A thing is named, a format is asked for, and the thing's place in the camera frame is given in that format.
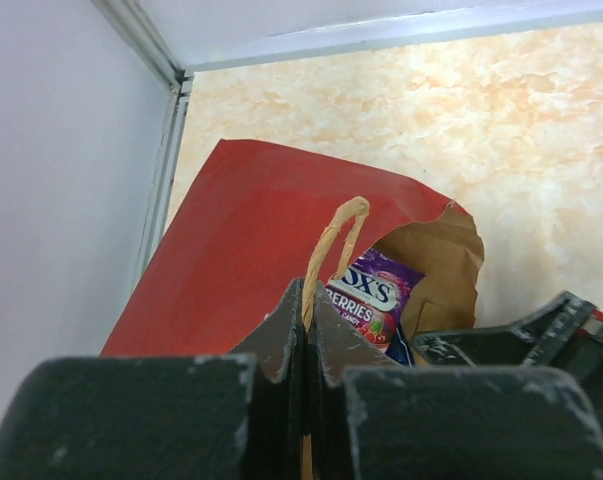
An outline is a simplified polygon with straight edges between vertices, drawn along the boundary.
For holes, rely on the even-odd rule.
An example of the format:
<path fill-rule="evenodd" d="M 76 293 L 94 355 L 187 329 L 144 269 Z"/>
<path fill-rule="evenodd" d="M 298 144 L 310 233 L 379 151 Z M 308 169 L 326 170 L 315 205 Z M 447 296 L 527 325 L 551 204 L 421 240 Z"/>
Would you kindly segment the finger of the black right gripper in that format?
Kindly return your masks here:
<path fill-rule="evenodd" d="M 414 349 L 433 365 L 594 370 L 603 359 L 603 311 L 571 292 L 499 327 L 426 332 Z"/>

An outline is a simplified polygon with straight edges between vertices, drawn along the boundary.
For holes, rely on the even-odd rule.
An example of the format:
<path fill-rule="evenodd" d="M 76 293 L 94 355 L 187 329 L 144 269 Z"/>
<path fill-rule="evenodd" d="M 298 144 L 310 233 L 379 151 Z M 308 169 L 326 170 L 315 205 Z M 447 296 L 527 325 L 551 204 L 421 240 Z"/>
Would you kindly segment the red paper bag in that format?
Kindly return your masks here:
<path fill-rule="evenodd" d="M 421 272 L 405 333 L 470 328 L 484 247 L 456 202 L 406 176 L 256 140 L 217 144 L 123 314 L 106 356 L 225 354 L 305 274 L 336 209 L 361 196 L 354 247 Z"/>

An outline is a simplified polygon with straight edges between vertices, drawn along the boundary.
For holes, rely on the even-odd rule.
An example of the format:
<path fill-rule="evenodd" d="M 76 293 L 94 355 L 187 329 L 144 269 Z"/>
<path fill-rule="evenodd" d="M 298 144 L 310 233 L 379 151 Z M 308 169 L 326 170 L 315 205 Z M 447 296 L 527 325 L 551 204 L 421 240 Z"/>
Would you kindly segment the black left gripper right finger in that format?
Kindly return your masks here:
<path fill-rule="evenodd" d="M 402 366 L 319 288 L 308 376 L 317 479 L 603 479 L 603 359 Z"/>

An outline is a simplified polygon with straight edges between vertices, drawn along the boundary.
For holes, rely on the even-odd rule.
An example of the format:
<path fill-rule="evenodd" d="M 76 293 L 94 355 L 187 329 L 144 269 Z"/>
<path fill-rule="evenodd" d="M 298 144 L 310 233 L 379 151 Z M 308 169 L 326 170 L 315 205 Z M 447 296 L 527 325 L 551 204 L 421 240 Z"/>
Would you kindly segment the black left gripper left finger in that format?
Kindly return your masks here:
<path fill-rule="evenodd" d="M 0 479 L 297 479 L 301 280 L 231 353 L 37 366 L 0 423 Z"/>

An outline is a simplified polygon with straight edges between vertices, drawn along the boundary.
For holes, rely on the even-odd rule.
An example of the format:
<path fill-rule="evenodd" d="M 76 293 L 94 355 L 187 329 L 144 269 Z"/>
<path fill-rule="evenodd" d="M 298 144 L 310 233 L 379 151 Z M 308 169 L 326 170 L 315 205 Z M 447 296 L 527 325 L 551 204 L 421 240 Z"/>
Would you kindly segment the blue snack packet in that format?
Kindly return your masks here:
<path fill-rule="evenodd" d="M 414 355 L 400 323 L 396 325 L 385 354 L 401 365 L 408 367 L 416 365 Z"/>

